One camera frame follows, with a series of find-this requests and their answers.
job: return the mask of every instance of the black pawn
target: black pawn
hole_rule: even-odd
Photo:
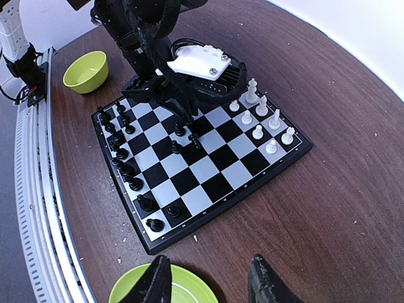
[[[126,132],[127,134],[133,134],[135,131],[136,131],[136,128],[134,128],[133,125],[128,125],[128,126],[126,126],[126,128],[125,128],[125,132]]]
[[[181,209],[178,206],[169,206],[167,208],[169,216],[172,218],[178,218],[181,214]]]
[[[182,146],[176,142],[176,140],[171,141],[171,151],[173,153],[181,153]]]
[[[128,183],[133,191],[139,191],[143,188],[143,181],[139,178],[132,178]]]
[[[125,112],[125,106],[119,103],[119,101],[115,102],[115,105],[117,106],[116,111],[121,115]]]
[[[129,152],[125,148],[120,148],[116,151],[116,157],[119,160],[124,160],[129,156]]]
[[[108,123],[105,125],[105,130],[106,130],[108,133],[112,134],[112,133],[115,132],[115,126],[113,125],[113,123],[108,122]]]
[[[119,160],[118,158],[113,158],[111,163],[113,166],[116,166],[117,169],[121,169],[124,166],[124,162]]]
[[[182,137],[182,136],[184,136],[185,135],[185,133],[186,133],[186,130],[185,130],[185,128],[183,128],[182,126],[181,126],[181,124],[179,124],[178,122],[175,124],[175,134],[178,136],[178,137]]]
[[[164,222],[159,219],[148,219],[146,225],[150,227],[152,232],[159,232],[164,228]]]
[[[145,198],[142,194],[138,195],[138,203],[144,211],[151,211],[153,209],[153,200]]]
[[[192,141],[193,143],[194,143],[194,145],[195,145],[195,148],[197,149],[197,150],[201,150],[202,149],[202,145],[201,145],[201,143],[199,142],[199,136],[198,136],[198,134],[197,133],[193,133],[193,134],[190,134],[189,136],[188,136],[188,140],[189,141]]]

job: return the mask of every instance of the black cable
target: black cable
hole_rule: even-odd
[[[1,57],[3,56],[3,49],[1,49],[0,50],[0,60],[1,60]],[[10,99],[11,101],[14,101],[14,103],[16,103],[16,104],[19,104],[22,100],[24,100],[24,99],[26,99],[27,97],[28,97],[28,95],[29,95],[29,91],[26,93],[26,94],[24,94],[24,95],[22,95],[22,93],[24,92],[24,90],[26,90],[28,87],[27,86],[24,86],[19,92],[18,92],[18,94],[17,94],[17,98],[13,98],[13,97],[10,97],[9,95],[7,95],[7,93],[3,90],[3,88],[1,87],[1,84],[0,84],[0,92],[7,98],[7,99]]]

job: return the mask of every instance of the white chess piece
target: white chess piece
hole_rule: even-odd
[[[273,155],[274,153],[276,153],[276,150],[276,140],[271,139],[271,141],[265,146],[265,151],[267,154]]]
[[[266,106],[266,96],[262,96],[259,100],[259,105],[255,108],[255,112],[259,117],[265,117],[268,114],[268,108]]]
[[[275,110],[275,115],[273,115],[273,117],[270,119],[269,122],[270,129],[276,130],[280,127],[279,115],[280,110],[279,109]]]
[[[257,84],[258,83],[254,78],[248,82],[248,93],[246,97],[247,103],[254,104],[257,102],[258,96],[255,94],[257,91]]]
[[[253,119],[251,118],[251,113],[249,110],[246,110],[244,112],[244,115],[241,117],[241,123],[243,123],[244,125],[248,125],[253,121]]]
[[[263,133],[263,127],[261,125],[257,125],[257,127],[255,128],[255,130],[252,132],[252,137],[255,140],[259,140],[264,136]]]
[[[294,128],[288,128],[288,129],[286,130],[286,133],[284,133],[284,134],[282,135],[282,138],[281,138],[282,143],[283,143],[284,145],[291,145],[292,142],[293,142],[293,135],[294,135],[294,133],[295,133],[295,129],[294,129]]]
[[[234,100],[230,103],[229,108],[232,112],[237,112],[240,109],[240,105],[237,100]]]

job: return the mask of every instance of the black chess piece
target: black chess piece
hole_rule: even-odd
[[[113,123],[108,122],[107,124],[105,124],[105,130],[106,130],[108,133],[112,134],[112,133],[115,132],[115,126],[113,125]]]
[[[178,218],[181,215],[181,209],[178,206],[169,206],[167,213],[169,213],[169,216],[172,218]]]
[[[125,148],[119,148],[119,149],[116,151],[116,157],[117,157],[119,160],[124,160],[124,159],[126,159],[128,156],[129,156],[129,152],[128,152]]]
[[[128,181],[129,187],[133,191],[139,191],[140,189],[143,188],[143,181],[139,178],[132,178],[130,181]]]
[[[116,132],[113,133],[111,138],[115,141],[116,144],[118,144],[119,146],[121,146],[123,143],[125,143],[125,137],[124,134],[122,134],[122,132]]]
[[[138,195],[138,203],[144,211],[151,211],[153,209],[153,200],[144,197],[142,194]]]
[[[164,228],[164,222],[159,219],[148,219],[146,225],[150,227],[152,232],[159,232]]]
[[[134,169],[132,166],[130,166],[129,164],[124,164],[119,171],[121,172],[121,175],[123,175],[124,177],[134,177]]]
[[[183,127],[181,126],[181,124],[179,124],[178,122],[177,122],[174,126],[175,126],[175,131],[174,131],[174,133],[175,133],[178,137],[184,136],[185,133],[187,132],[187,131],[185,130],[185,128],[183,128]]]
[[[196,148],[197,150],[201,150],[201,149],[202,149],[202,145],[201,145],[201,143],[199,142],[199,135],[198,135],[197,133],[190,134],[190,135],[188,136],[188,140],[189,140],[189,141],[192,141],[192,142],[194,143],[195,148]]]
[[[106,112],[106,111],[104,111],[104,109],[101,107],[101,106],[99,106],[98,108],[97,108],[97,112],[100,114],[100,116],[101,116],[101,124],[102,125],[105,125],[105,124],[107,124],[110,120],[111,120],[111,114],[109,113],[109,112]]]
[[[115,105],[117,106],[116,111],[122,115],[125,112],[125,106],[123,106],[119,101],[115,102]]]
[[[124,166],[124,162],[118,158],[113,158],[111,163],[113,166],[116,166],[117,169],[121,169]]]
[[[177,154],[181,153],[182,146],[178,142],[176,142],[176,140],[173,140],[173,141],[171,141],[171,151],[173,153],[177,153]]]

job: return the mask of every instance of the white wall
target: white wall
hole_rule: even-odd
[[[90,21],[93,1],[75,11],[67,0],[22,0],[21,21],[25,36],[37,51],[53,46],[60,49],[94,28]],[[0,83],[11,78],[4,59],[0,64]]]
[[[269,0],[314,25],[404,101],[404,0]]]

